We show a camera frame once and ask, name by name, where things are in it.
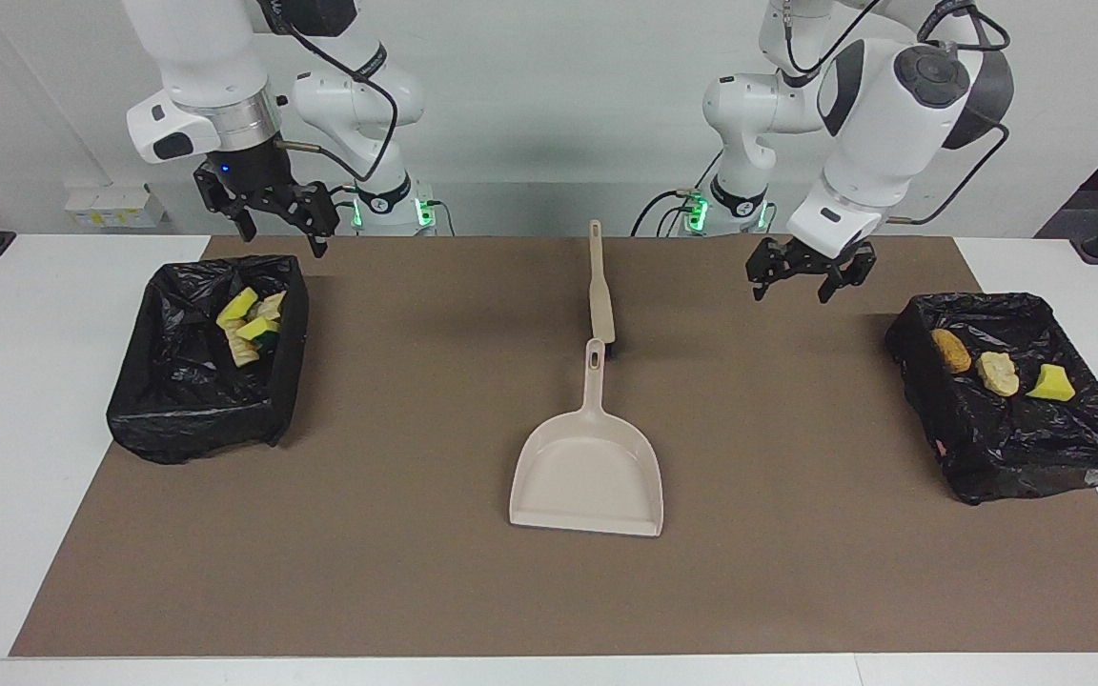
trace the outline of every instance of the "black plastic bag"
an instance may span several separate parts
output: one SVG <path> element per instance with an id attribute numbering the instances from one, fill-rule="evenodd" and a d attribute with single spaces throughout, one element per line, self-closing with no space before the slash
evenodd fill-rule
<path id="1" fill-rule="evenodd" d="M 214 317 L 244 286 L 261 299 L 287 295 L 278 346 L 236 369 Z M 143 293 L 109 430 L 160 464 L 254 440 L 274 446 L 291 425 L 306 335 L 307 286 L 295 257 L 165 265 Z"/>
<path id="2" fill-rule="evenodd" d="M 937 328 L 957 336 L 973 360 L 988 351 L 1010 355 L 1019 394 L 994 394 L 976 369 L 951 374 L 931 338 Z M 1044 300 L 1028 292 L 919 295 L 885 341 L 943 476 L 964 503 L 1098 486 L 1098 381 Z M 1037 386 L 1041 364 L 1066 369 L 1072 401 L 1024 395 Z"/>

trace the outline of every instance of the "white table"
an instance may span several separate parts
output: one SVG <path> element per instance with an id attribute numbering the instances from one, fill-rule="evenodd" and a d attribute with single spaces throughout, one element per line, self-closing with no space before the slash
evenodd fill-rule
<path id="1" fill-rule="evenodd" d="M 5 660 L 110 443 L 104 408 L 134 326 L 141 285 L 161 263 L 199 259 L 208 240 L 21 235 L 0 259 L 0 683 L 4 685 L 1098 683 L 1098 654 Z M 1064 241 L 957 243 L 985 291 L 1035 292 L 1050 301 L 1098 378 L 1098 268 L 1084 265 Z"/>

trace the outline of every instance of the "dustpan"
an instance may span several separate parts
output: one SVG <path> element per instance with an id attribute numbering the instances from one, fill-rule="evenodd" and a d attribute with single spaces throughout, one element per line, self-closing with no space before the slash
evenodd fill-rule
<path id="1" fill-rule="evenodd" d="M 550 418 L 524 443 L 511 483 L 511 524 L 659 536 L 663 485 L 650 440 L 604 412 L 604 342 L 587 344 L 583 407 Z"/>

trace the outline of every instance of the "white robot link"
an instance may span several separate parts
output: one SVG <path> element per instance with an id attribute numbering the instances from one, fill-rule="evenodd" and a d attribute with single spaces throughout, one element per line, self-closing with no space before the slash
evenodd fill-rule
<path id="1" fill-rule="evenodd" d="M 820 301 L 838 288 L 861 285 L 875 265 L 865 240 L 940 148 L 962 148 L 993 128 L 1002 139 L 1002 114 L 1015 94 L 1002 48 L 1009 35 L 973 0 L 840 0 L 860 10 L 825 52 L 833 0 L 770 0 L 760 47 L 774 75 L 719 78 L 705 95 L 706 121 L 724 143 L 707 195 L 709 222 L 740 230 L 758 217 L 776 154 L 763 134 L 827 130 L 836 149 L 787 225 L 793 239 L 766 238 L 747 269 L 761 300 L 771 285 L 797 273 L 825 274 Z M 832 53 L 867 14 L 909 27 L 916 43 L 859 40 Z M 998 34 L 994 43 L 988 35 Z M 967 183 L 972 173 L 964 179 Z M 964 183 L 940 207 L 955 198 Z M 896 223 L 925 223 L 893 217 Z"/>
<path id="2" fill-rule="evenodd" d="M 271 94 L 240 0 L 123 0 L 164 90 L 131 109 L 131 138 L 144 160 L 192 155 L 205 209 L 226 214 L 244 240 L 257 235 L 249 210 L 271 213 L 307 235 L 322 257 L 339 217 L 333 195 L 356 192 L 354 225 L 369 234 L 411 235 L 435 222 L 422 184 L 405 169 L 397 126 L 417 122 L 423 90 L 389 64 L 358 25 L 354 0 L 258 0 L 273 33 L 288 34 L 326 68 L 295 79 L 289 100 Z M 278 109 L 292 104 L 341 150 L 284 140 Z M 348 170 L 347 184 L 293 181 L 289 150 L 317 153 Z"/>

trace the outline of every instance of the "brown mat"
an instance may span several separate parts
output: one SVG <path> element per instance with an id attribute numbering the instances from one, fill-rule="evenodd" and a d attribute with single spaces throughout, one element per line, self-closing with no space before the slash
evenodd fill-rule
<path id="1" fill-rule="evenodd" d="M 662 538 L 506 525 L 524 439 L 579 407 L 584 240 L 336 240 L 282 447 L 111 449 L 12 654 L 1098 651 L 1098 495 L 951 498 L 882 348 L 910 295 L 976 290 L 954 243 L 878 240 L 827 307 L 754 304 L 753 246 L 607 246 L 605 404 L 658 451 Z"/>

